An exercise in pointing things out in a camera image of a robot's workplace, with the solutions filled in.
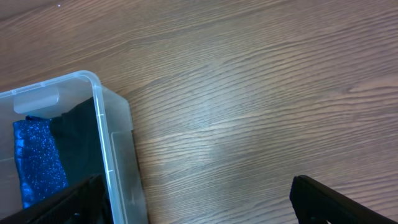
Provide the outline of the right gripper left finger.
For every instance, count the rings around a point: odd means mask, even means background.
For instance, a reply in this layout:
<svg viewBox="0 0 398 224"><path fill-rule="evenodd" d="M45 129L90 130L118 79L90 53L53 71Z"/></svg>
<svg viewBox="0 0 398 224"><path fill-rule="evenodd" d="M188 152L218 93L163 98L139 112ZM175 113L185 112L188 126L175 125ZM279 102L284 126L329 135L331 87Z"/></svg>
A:
<svg viewBox="0 0 398 224"><path fill-rule="evenodd" d="M1 220L1 224L97 223L105 186L101 175L68 187L43 201Z"/></svg>

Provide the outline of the black cloth long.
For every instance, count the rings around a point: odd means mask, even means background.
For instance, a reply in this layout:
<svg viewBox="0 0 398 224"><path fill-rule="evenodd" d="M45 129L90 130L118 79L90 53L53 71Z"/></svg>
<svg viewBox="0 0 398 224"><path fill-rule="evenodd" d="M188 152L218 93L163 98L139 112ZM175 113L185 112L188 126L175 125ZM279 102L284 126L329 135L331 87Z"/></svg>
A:
<svg viewBox="0 0 398 224"><path fill-rule="evenodd" d="M77 184L92 175L106 182L95 104L92 98L50 121L68 183Z"/></svg>

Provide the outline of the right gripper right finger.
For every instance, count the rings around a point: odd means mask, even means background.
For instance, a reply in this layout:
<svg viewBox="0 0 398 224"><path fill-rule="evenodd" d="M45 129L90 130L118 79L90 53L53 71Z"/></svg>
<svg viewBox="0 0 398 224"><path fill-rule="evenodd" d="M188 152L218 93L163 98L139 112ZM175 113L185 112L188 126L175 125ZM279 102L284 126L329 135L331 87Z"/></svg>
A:
<svg viewBox="0 0 398 224"><path fill-rule="evenodd" d="M397 224L307 175L294 177L289 199L299 224Z"/></svg>

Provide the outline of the blue sequin cloth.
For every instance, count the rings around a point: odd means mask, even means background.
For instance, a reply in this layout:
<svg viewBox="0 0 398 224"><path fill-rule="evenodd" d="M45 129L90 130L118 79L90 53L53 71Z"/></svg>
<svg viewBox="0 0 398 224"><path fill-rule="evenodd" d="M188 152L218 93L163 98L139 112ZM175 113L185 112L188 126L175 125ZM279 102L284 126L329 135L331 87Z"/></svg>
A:
<svg viewBox="0 0 398 224"><path fill-rule="evenodd" d="M27 116L13 122L14 161L19 176L22 208L68 187L50 120Z"/></svg>

